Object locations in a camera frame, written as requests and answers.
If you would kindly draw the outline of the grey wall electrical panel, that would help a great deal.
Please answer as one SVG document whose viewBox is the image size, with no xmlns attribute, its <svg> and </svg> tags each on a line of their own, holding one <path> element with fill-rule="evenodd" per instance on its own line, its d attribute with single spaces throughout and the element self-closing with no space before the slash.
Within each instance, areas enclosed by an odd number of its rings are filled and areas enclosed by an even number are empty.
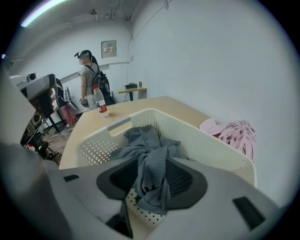
<svg viewBox="0 0 300 240">
<path fill-rule="evenodd" d="M 102 41 L 101 42 L 102 59 L 116 57 L 116 56 L 117 56 L 117 41 L 116 40 Z"/>
</svg>

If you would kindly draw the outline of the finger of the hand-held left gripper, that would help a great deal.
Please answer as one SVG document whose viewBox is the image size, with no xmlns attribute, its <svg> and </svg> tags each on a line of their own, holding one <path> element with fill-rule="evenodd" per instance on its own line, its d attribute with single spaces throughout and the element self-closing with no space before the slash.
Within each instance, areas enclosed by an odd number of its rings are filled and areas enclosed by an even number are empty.
<svg viewBox="0 0 300 240">
<path fill-rule="evenodd" d="M 55 76 L 28 81 L 25 75 L 10 78 L 0 67 L 0 143 L 19 143 L 36 109 L 30 103 L 55 86 Z"/>
</svg>

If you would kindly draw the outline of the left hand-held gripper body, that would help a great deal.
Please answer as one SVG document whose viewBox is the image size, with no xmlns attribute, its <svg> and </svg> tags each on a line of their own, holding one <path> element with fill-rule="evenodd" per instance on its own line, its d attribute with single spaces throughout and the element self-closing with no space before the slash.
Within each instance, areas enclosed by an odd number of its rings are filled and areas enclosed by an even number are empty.
<svg viewBox="0 0 300 240">
<path fill-rule="evenodd" d="M 0 180 L 20 213 L 47 240 L 78 240 L 74 197 L 38 154 L 0 143 Z"/>
</svg>

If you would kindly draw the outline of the small wooden side table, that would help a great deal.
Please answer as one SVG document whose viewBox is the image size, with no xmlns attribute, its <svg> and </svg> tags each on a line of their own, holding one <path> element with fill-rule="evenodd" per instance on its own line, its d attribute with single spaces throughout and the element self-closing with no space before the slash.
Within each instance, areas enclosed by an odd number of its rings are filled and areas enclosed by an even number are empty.
<svg viewBox="0 0 300 240">
<path fill-rule="evenodd" d="M 121 89 L 118 91 L 119 94 L 128 94 L 130 101 L 134 100 L 134 97 L 133 97 L 134 92 L 146 93 L 147 88 L 138 86 L 137 88 Z"/>
</svg>

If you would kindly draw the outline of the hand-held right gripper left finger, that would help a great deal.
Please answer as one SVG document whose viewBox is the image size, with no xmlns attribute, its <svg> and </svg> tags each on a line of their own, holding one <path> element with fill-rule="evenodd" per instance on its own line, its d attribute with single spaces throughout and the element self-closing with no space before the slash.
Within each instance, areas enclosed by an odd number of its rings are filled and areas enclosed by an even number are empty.
<svg viewBox="0 0 300 240">
<path fill-rule="evenodd" d="M 137 160 L 58 169 L 44 161 L 51 190 L 55 240 L 132 240 L 126 197 L 137 177 Z"/>
</svg>

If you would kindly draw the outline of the grey cloth garment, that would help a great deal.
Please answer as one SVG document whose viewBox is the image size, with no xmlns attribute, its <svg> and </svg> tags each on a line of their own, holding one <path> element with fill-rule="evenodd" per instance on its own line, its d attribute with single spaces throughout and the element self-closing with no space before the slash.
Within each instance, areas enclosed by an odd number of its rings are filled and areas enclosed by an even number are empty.
<svg viewBox="0 0 300 240">
<path fill-rule="evenodd" d="M 136 158 L 137 178 L 133 184 L 137 194 L 136 205 L 145 211 L 159 215 L 166 213 L 166 202 L 171 198 L 166 180 L 166 159 L 186 159 L 180 151 L 180 141 L 158 136 L 152 125 L 129 129 L 124 137 L 128 144 L 114 150 L 110 160 Z"/>
</svg>

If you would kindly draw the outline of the clear bottle with red cap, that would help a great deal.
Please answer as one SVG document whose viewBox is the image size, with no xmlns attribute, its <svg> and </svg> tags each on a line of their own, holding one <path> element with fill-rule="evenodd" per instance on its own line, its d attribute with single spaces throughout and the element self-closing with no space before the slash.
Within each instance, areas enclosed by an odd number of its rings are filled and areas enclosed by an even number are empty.
<svg viewBox="0 0 300 240">
<path fill-rule="evenodd" d="M 93 86 L 93 93 L 94 93 L 94 99 L 95 99 L 96 106 L 97 106 L 101 116 L 102 117 L 108 116 L 109 113 L 108 113 L 108 110 L 106 107 L 104 96 L 97 85 Z"/>
</svg>

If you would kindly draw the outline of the pink crumpled garment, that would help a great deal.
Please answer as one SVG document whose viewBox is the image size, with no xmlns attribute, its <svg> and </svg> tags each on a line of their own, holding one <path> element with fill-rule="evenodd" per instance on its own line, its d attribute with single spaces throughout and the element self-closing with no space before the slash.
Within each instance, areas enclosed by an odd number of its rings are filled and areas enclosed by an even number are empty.
<svg viewBox="0 0 300 240">
<path fill-rule="evenodd" d="M 214 119 L 205 120 L 199 129 L 243 153 L 254 161 L 256 152 L 256 134 L 251 125 L 245 121 L 218 124 Z"/>
</svg>

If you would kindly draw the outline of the light wooden table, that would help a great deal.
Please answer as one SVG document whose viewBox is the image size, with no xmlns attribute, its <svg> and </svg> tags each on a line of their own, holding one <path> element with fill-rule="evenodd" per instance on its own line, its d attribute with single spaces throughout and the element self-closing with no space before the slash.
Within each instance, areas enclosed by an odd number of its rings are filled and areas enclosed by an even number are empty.
<svg viewBox="0 0 300 240">
<path fill-rule="evenodd" d="M 59 169 L 76 167 L 76 147 L 88 135 L 119 119 L 148 108 L 165 112 L 194 127 L 199 127 L 203 121 L 209 118 L 206 114 L 172 97 L 147 98 L 110 105 L 108 106 L 109 115 L 106 117 L 102 117 L 98 109 L 87 111 L 82 114 L 67 141 Z"/>
</svg>

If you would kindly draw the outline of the cream plastic basket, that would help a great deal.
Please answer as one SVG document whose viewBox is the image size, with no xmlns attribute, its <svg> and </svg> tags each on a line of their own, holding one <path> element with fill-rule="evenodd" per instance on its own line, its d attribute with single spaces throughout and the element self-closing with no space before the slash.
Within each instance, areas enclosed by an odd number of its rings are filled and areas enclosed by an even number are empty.
<svg viewBox="0 0 300 240">
<path fill-rule="evenodd" d="M 180 141 L 180 151 L 185 160 L 230 171 L 256 187 L 256 170 L 250 159 L 215 137 L 156 109 L 144 109 L 119 119 L 87 136 L 77 148 L 77 167 L 110 162 L 111 153 L 128 145 L 124 134 L 131 128 L 152 125 L 158 136 Z M 162 217 L 136 205 L 137 194 L 132 186 L 126 197 L 129 208 L 143 217 L 150 227 L 157 226 Z"/>
</svg>

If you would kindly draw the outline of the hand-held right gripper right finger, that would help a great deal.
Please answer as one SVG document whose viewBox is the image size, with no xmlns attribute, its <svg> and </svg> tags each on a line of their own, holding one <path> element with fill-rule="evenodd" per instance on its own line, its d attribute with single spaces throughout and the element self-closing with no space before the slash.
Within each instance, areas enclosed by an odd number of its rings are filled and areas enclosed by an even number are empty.
<svg viewBox="0 0 300 240">
<path fill-rule="evenodd" d="M 232 172 L 175 157 L 166 163 L 189 173 L 192 184 L 170 199 L 167 215 L 150 240 L 259 240 L 282 213 Z"/>
</svg>

